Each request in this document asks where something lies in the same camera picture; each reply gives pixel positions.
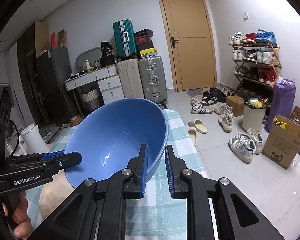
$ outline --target screw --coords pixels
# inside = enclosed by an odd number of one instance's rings
[[[184,169],[182,172],[185,175],[191,175],[192,174],[192,170],[191,169]]]
[[[223,184],[223,185],[228,185],[228,184],[230,183],[229,179],[227,179],[227,178],[221,178],[221,179],[220,179],[220,182],[221,182],[221,184]]]
[[[123,170],[121,171],[121,173],[122,173],[123,175],[130,175],[130,174],[131,174],[131,170],[130,170],[130,169],[123,169]]]
[[[86,186],[91,186],[91,185],[93,185],[93,183],[94,183],[94,180],[93,180],[93,179],[86,179],[86,180],[84,181],[84,184],[85,184]]]

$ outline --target silver suitcase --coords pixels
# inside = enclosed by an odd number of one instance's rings
[[[167,103],[168,93],[161,56],[139,60],[139,72],[146,99],[155,103]]]
[[[138,68],[138,60],[128,59],[117,63],[117,70],[125,98],[145,98]]]

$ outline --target door frame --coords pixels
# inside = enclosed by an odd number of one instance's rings
[[[209,26],[209,31],[210,31],[212,54],[213,54],[213,74],[214,74],[214,77],[215,77],[214,85],[216,86],[217,85],[217,78],[216,78],[217,77],[217,67],[216,67],[216,53],[215,53],[214,41],[213,41],[214,39],[213,39],[213,35],[212,35],[210,16],[209,16],[209,12],[208,12],[208,8],[207,8],[205,0],[202,0],[202,3],[203,3],[203,6],[204,6],[204,9],[206,11],[207,18],[208,18],[208,26]],[[168,45],[168,51],[169,51],[173,87],[174,87],[175,91],[178,92],[176,70],[175,70],[173,54],[172,54],[172,45],[171,45],[171,41],[170,41],[168,22],[167,22],[167,18],[166,18],[166,13],[164,11],[163,1],[159,0],[159,4],[160,4],[162,19],[163,19],[164,30],[165,30],[166,38],[167,38],[167,45]]]

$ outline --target blue sneaker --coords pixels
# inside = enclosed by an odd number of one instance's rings
[[[273,32],[267,32],[259,29],[256,36],[257,43],[270,43],[274,46],[277,46],[277,41]]]

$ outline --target wooden door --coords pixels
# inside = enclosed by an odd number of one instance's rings
[[[215,86],[212,37],[203,0],[162,0],[162,3],[177,90]]]

